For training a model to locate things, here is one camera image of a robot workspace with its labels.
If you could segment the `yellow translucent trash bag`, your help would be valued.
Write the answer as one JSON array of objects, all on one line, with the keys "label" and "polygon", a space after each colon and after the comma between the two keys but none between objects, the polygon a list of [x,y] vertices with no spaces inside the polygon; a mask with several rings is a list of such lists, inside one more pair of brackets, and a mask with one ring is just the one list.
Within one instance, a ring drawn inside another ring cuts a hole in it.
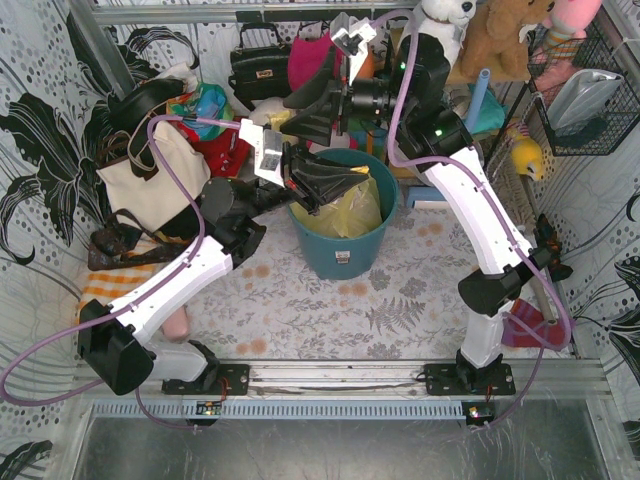
[{"label": "yellow translucent trash bag", "polygon": [[329,238],[355,239],[378,228],[382,216],[376,181],[367,166],[356,166],[351,170],[365,174],[367,178],[321,206],[314,214],[293,202],[290,211],[294,218],[310,231]]}]

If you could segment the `teal plastic trash bin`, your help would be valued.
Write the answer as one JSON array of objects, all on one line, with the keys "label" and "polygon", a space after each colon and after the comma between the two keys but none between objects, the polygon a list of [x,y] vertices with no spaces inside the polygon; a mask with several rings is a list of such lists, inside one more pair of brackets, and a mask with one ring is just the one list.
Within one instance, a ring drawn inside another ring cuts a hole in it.
[{"label": "teal plastic trash bin", "polygon": [[367,165],[378,187],[382,224],[355,239],[316,234],[296,220],[290,207],[288,209],[302,255],[311,270],[325,280],[353,279],[370,270],[378,257],[387,227],[398,209],[398,182],[384,163],[359,150],[325,149],[319,156],[343,165]]}]

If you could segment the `light blue floor squeegee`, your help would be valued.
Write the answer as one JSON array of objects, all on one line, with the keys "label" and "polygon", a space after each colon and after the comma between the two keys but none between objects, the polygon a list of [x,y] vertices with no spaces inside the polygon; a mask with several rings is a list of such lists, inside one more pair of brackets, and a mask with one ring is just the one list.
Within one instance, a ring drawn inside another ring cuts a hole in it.
[{"label": "light blue floor squeegee", "polygon": [[444,102],[443,86],[435,76],[425,78],[423,95],[410,95],[412,109],[397,134],[398,145],[419,176],[453,202],[469,199],[478,181],[484,181],[477,149],[469,128],[475,125],[491,72],[480,71],[465,119]]}]

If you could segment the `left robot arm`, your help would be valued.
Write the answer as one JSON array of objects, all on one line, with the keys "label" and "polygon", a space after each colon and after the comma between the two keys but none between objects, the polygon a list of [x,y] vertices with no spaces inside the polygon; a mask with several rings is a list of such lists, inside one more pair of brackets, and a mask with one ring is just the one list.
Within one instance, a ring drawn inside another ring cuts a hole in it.
[{"label": "left robot arm", "polygon": [[219,359],[203,343],[156,342],[154,334],[196,293],[255,253],[266,233],[256,217],[291,203],[316,214],[369,177],[366,165],[340,164],[291,145],[285,145],[276,172],[280,184],[262,178],[209,180],[201,192],[202,230],[194,242],[125,296],[82,308],[78,353],[114,394],[129,394],[147,380],[168,383],[172,394],[226,388]]}]

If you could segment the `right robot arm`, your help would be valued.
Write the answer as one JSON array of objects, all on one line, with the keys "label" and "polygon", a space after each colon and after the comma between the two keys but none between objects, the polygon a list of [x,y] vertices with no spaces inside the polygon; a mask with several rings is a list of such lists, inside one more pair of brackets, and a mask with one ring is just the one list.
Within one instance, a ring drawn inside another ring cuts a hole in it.
[{"label": "right robot arm", "polygon": [[340,78],[336,54],[343,53],[345,63],[354,66],[365,57],[366,46],[362,33],[332,35],[318,72],[286,99],[286,107],[297,114],[281,130],[327,146],[351,118],[386,122],[389,160],[426,175],[455,213],[479,262],[478,270],[458,284],[469,310],[462,346],[454,362],[425,368],[426,389],[437,396],[513,395],[517,389],[501,348],[505,335],[534,339],[549,350],[563,349],[571,338],[565,313],[560,315],[558,342],[551,341],[547,327],[530,327],[510,313],[522,287],[544,278],[551,252],[532,247],[509,219],[467,127],[446,107],[443,90],[450,64],[440,41],[424,33],[411,35],[388,80]]}]

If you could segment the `colourful print bag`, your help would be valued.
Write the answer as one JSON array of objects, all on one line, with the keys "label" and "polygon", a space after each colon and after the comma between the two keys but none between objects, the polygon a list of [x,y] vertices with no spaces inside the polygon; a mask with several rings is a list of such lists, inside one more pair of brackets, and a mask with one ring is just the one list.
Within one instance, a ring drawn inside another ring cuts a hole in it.
[{"label": "colourful print bag", "polygon": [[[199,83],[193,92],[170,99],[166,104],[166,113],[224,121],[231,121],[234,118],[224,89],[209,83]],[[213,141],[226,130],[225,127],[191,120],[173,122],[173,124],[186,135],[190,142]]]}]

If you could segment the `magenta cloth hat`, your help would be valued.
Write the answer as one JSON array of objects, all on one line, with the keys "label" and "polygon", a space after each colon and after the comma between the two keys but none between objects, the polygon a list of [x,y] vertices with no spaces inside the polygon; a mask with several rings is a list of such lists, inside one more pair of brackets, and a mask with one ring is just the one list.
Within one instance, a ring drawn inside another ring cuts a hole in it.
[{"label": "magenta cloth hat", "polygon": [[[315,40],[304,40],[300,37],[294,39],[287,66],[287,77],[291,93],[303,86],[318,71],[331,46],[335,45],[331,41],[329,33],[325,33]],[[343,53],[337,48],[334,67],[336,74],[342,59]]]}]

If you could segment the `black leather handbag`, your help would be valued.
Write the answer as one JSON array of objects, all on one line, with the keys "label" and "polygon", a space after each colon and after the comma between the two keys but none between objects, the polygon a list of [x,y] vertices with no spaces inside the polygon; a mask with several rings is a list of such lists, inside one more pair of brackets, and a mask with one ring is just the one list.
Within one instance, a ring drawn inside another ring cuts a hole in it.
[{"label": "black leather handbag", "polygon": [[[243,35],[249,30],[270,30],[275,42],[265,47],[247,48]],[[290,53],[291,47],[282,40],[274,24],[244,24],[240,30],[239,45],[229,55],[232,75],[228,77],[228,83],[235,98],[252,111],[256,100],[289,96],[292,93],[288,81]]]}]

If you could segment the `white plush dog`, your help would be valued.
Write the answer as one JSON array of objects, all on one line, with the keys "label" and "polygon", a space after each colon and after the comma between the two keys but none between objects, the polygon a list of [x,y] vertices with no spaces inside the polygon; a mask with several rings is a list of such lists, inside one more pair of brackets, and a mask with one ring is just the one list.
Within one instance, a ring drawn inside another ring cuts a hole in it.
[{"label": "white plush dog", "polygon": [[476,7],[476,0],[421,0],[412,10],[418,31],[440,41],[451,67],[458,59]]}]

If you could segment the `brown teddy bear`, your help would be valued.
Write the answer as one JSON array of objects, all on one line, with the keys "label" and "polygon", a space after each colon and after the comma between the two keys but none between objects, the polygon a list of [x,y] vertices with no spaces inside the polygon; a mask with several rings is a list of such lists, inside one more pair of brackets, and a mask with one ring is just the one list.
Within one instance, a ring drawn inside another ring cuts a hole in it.
[{"label": "brown teddy bear", "polygon": [[527,70],[528,46],[520,39],[527,27],[535,29],[554,9],[550,0],[492,0],[480,5],[471,19],[461,50],[460,71],[475,77],[488,60],[496,58],[502,71],[511,78]]}]

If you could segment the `pink sponge block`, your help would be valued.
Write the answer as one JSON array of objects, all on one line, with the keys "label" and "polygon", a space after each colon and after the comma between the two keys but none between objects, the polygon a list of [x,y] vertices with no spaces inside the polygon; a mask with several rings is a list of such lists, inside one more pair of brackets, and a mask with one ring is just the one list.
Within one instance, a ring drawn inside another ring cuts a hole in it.
[{"label": "pink sponge block", "polygon": [[185,340],[190,333],[190,320],[185,306],[176,309],[161,325],[164,338],[170,342]]}]

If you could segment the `yellow plush duck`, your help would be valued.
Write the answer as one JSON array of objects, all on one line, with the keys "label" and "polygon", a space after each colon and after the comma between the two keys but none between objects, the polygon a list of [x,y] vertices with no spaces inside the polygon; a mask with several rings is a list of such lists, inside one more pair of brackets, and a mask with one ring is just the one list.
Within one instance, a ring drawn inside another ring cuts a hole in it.
[{"label": "yellow plush duck", "polygon": [[543,151],[530,136],[528,127],[522,123],[512,123],[506,134],[510,140],[510,157],[516,173],[540,181],[544,173]]}]

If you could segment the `orange checkered towel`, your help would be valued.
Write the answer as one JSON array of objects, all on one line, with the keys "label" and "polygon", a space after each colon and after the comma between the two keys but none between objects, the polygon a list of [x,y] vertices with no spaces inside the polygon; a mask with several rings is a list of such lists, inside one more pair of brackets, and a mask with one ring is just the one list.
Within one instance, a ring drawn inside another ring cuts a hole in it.
[{"label": "orange checkered towel", "polygon": [[102,305],[111,303],[141,286],[154,275],[152,266],[91,271],[76,307],[76,320],[80,311],[91,300],[98,300]]}]

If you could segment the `pink plush toy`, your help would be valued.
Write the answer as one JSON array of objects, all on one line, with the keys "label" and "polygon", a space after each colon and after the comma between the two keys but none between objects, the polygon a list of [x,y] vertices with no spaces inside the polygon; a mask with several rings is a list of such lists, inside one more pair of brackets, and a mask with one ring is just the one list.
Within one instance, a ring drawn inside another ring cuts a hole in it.
[{"label": "pink plush toy", "polygon": [[570,59],[586,38],[586,27],[594,20],[601,0],[556,1],[543,26],[547,29],[542,52],[553,59]]}]

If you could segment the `silver foil pouch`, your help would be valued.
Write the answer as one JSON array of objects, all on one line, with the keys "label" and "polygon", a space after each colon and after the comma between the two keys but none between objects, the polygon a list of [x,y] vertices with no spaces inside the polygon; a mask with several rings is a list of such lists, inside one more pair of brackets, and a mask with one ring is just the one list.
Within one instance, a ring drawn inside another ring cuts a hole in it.
[{"label": "silver foil pouch", "polygon": [[582,69],[573,74],[547,108],[553,130],[595,117],[622,85],[621,74],[601,69]]}]

